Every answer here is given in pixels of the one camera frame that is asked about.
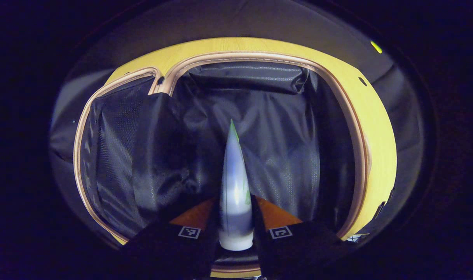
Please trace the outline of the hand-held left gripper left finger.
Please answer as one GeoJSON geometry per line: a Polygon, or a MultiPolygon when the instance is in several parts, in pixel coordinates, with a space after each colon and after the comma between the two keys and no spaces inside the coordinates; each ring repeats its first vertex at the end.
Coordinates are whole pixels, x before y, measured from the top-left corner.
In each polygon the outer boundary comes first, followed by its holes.
{"type": "Polygon", "coordinates": [[[169,221],[150,223],[122,247],[135,278],[209,277],[218,242],[218,203],[210,198],[169,221]]]}

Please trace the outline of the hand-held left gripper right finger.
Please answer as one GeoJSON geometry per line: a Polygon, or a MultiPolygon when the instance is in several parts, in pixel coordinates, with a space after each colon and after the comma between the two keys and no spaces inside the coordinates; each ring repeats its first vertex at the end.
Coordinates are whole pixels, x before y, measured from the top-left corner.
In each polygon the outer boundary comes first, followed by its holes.
{"type": "Polygon", "coordinates": [[[284,209],[252,196],[254,243],[265,278],[294,278],[347,254],[348,244],[318,221],[303,222],[284,209]]]}

